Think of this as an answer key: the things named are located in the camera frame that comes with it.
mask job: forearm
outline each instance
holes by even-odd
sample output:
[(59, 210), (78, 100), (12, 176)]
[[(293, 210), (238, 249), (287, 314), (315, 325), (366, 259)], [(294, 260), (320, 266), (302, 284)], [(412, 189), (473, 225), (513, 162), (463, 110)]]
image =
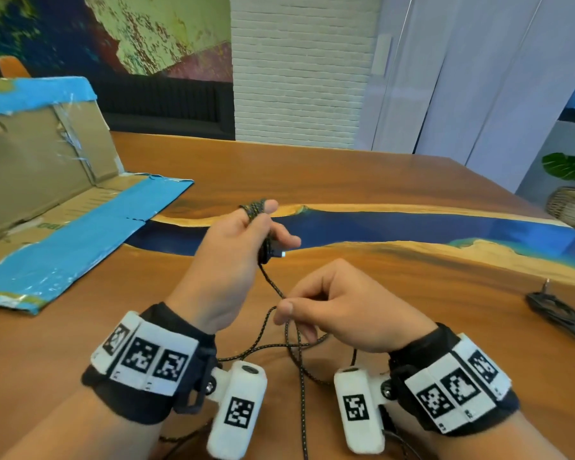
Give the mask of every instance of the forearm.
[(158, 425), (139, 425), (114, 414), (82, 387), (11, 448), (2, 460), (144, 460)]
[(483, 433), (431, 438), (441, 460), (566, 460), (521, 412)]

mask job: wooden tabletop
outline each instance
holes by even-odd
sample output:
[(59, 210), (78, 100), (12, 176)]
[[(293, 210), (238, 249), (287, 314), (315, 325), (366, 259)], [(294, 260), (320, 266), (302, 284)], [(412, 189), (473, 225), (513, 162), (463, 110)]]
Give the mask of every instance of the wooden tabletop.
[[(545, 215), (537, 208), (448, 159), (317, 148), (258, 145), (197, 138), (113, 133), (126, 170), (195, 180), (162, 214), (173, 218), (220, 215), (241, 203), (405, 203)], [(466, 332), (513, 379), (527, 417), (575, 460), (575, 340), (534, 315), (524, 294), (539, 278), (447, 256), (384, 245), (332, 245), (291, 252), (268, 264), (283, 290), (322, 264), (344, 257), (391, 291), (457, 332)], [(161, 301), (184, 274), (190, 257), (123, 245), (78, 280), (38, 317), (0, 310), (0, 455), (79, 386), (92, 350), (127, 310)], [(575, 286), (553, 293), (575, 307)], [(243, 312), (218, 334), (220, 356), (236, 355), (256, 338), (277, 302), (259, 276)], [(270, 325), (262, 343), (283, 341)], [(351, 350), (330, 339), (305, 354), (307, 368), (331, 380)], [(297, 459), (300, 447), (298, 371), (284, 349), (251, 357), (268, 376), (268, 389), (247, 458)], [(359, 363), (387, 369), (384, 356)], [(355, 458), (343, 435), (332, 387), (307, 381), (311, 460)], [(203, 425), (196, 417), (169, 417), (167, 435)], [(205, 439), (174, 458), (207, 458)], [(402, 458), (388, 443), (389, 457)]]

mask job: orange chair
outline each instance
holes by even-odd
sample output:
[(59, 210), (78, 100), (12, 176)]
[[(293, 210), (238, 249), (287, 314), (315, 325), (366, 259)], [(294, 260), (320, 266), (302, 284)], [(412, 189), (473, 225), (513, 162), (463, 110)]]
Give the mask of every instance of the orange chair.
[(0, 73), (2, 77), (8, 79), (32, 77), (21, 61), (15, 58), (15, 56), (0, 56)]

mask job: person's right hand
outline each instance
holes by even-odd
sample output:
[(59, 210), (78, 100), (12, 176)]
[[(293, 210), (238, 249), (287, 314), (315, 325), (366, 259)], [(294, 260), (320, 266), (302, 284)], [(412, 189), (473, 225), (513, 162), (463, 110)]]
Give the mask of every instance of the person's right hand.
[(398, 350), (437, 328), (429, 317), (343, 259), (301, 279), (279, 303), (275, 324), (290, 319), (309, 342), (317, 339), (318, 327), (368, 352)]

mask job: hand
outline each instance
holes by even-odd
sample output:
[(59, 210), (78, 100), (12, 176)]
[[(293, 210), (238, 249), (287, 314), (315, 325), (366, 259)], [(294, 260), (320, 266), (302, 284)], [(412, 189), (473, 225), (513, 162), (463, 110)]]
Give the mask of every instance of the hand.
[[(320, 296), (321, 301), (311, 299)], [(300, 280), (279, 303), (275, 324), (290, 319), (309, 342), (317, 339), (317, 326), (368, 352), (403, 348), (437, 328), (429, 317), (343, 259)]]
[(251, 224), (242, 208), (219, 218), (207, 231), (188, 272), (165, 303), (207, 334), (231, 325), (253, 285), (257, 252), (268, 233), (284, 248), (300, 246), (299, 237), (268, 216), (278, 207), (276, 200), (267, 200), (264, 213)]

